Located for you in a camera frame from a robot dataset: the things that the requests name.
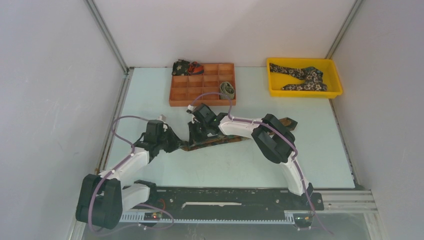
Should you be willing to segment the green orange patterned tie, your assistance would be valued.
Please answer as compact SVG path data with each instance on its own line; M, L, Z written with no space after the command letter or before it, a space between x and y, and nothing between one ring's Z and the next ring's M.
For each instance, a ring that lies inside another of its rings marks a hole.
M242 142L249 140L248 137L238 136L238 135L218 135L215 139L210 139L204 142L199 142L194 145L189 145L189 150L184 150L186 152L211 147L211 146L217 146L217 145L224 145L229 143L236 143L236 142Z

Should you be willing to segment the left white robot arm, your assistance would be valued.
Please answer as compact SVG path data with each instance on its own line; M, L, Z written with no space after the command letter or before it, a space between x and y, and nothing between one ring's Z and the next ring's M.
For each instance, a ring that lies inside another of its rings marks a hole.
M135 174L161 152L172 153L186 146L172 128L162 120L149 120L146 130L130 144L130 153L109 170L84 177L75 218L79 222L112 230L122 216L133 207L156 206L157 185L136 180Z

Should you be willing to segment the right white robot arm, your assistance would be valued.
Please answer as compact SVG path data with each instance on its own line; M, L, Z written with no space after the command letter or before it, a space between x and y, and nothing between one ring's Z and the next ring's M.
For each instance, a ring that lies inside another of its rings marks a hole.
M192 115L188 123L190 145L200 145L215 140L233 140L236 137L252 139L264 157L282 168L291 194L291 204L304 209L311 202L313 185L305 177L299 163L295 137L288 127L274 115L263 118L239 118L221 112L215 114L206 104L189 105Z

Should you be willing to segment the orange compartment tray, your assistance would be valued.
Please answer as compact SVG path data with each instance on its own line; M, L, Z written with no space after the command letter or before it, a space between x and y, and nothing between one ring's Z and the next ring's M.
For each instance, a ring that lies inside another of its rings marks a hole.
M171 77L169 105L186 107L204 103L208 106L229 106L230 102L219 94L222 82L230 82L235 88L233 105L237 104L236 73L233 63L200 63L204 66L203 75Z

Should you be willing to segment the rolled olive green tie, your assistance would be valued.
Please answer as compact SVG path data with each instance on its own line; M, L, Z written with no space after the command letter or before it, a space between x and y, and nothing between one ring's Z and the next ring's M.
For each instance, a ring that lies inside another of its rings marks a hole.
M229 81L221 82L219 85L219 92L229 97L230 100L236 98L236 90Z

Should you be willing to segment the rolled red black tie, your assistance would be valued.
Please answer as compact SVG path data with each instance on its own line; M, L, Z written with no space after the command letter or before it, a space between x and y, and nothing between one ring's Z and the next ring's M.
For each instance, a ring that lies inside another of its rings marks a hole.
M188 65L188 75L189 76L202 76L204 74L205 68L202 64L193 61Z

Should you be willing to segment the rolled black floral tie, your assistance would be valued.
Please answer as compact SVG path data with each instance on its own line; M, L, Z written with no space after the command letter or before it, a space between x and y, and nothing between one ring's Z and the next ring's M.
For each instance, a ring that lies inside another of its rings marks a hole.
M173 63L172 66L172 76L188 76L189 75L189 67L191 62L184 60L184 59L178 59Z

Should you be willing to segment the dark floral tie in bin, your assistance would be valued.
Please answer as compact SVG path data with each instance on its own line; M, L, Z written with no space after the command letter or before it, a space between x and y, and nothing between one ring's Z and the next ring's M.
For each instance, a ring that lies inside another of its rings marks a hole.
M324 73L313 66L291 68L269 63L269 69L271 73L288 75L302 81L299 84L286 84L281 88L283 91L326 92L328 90L328 86L324 84L323 80Z

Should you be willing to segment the yellow plastic bin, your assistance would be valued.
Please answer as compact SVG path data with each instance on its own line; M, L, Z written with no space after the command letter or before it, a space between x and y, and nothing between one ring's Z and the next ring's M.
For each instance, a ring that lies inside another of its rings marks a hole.
M271 57L266 67L272 97L334 99L343 93L330 59Z

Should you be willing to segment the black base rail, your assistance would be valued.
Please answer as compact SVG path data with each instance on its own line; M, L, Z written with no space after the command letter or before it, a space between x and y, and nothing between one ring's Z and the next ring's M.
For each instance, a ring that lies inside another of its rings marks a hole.
M289 212L324 210L322 195L310 199L286 188L156 187L146 204L159 208L146 210L144 222L175 223L286 223L293 222Z

